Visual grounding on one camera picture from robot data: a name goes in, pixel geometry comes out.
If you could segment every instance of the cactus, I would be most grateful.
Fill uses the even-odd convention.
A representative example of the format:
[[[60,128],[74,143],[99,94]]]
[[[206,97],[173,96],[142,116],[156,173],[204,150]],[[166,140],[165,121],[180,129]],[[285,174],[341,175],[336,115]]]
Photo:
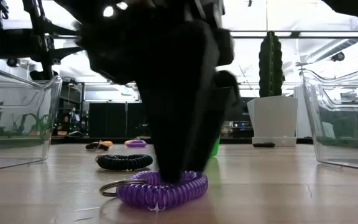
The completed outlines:
[[[283,52],[281,43],[274,32],[267,32],[259,52],[259,96],[281,96],[283,75]]]

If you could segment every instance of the purple object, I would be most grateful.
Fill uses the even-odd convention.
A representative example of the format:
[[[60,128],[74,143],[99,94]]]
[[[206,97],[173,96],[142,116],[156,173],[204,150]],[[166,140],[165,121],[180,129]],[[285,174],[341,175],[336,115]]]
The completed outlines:
[[[127,147],[145,147],[147,143],[144,140],[135,139],[135,140],[126,141],[125,145]]]
[[[149,184],[129,184],[117,187],[117,196],[129,205],[166,210],[182,205],[205,194],[208,178],[200,172],[186,171],[180,185],[160,185],[157,171],[143,171],[128,180],[146,180]]]

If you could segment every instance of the clear plastic bin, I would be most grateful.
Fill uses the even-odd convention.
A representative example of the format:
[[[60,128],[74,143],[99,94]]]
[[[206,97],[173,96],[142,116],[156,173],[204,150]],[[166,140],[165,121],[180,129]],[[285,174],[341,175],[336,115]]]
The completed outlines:
[[[327,80],[301,72],[317,160],[358,168],[358,72]]]
[[[45,160],[62,79],[34,83],[0,71],[0,168]]]

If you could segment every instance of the metal key ring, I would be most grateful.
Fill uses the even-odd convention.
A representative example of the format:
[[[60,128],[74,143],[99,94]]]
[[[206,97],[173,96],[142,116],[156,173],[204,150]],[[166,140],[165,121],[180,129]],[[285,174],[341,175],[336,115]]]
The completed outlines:
[[[106,192],[107,190],[126,184],[147,184],[146,180],[119,180],[106,184],[99,189],[99,193],[105,197],[117,197],[117,192]]]

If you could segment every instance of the table surface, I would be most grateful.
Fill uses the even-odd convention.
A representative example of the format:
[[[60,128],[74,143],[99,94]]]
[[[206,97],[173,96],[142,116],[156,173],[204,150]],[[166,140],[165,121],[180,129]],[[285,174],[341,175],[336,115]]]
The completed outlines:
[[[319,164],[313,146],[222,145],[206,170],[207,194],[158,213],[101,196],[100,186],[133,172],[100,169],[98,153],[81,144],[53,145],[45,162],[0,169],[0,224],[358,224],[358,170]],[[110,153],[153,150],[114,145]]]

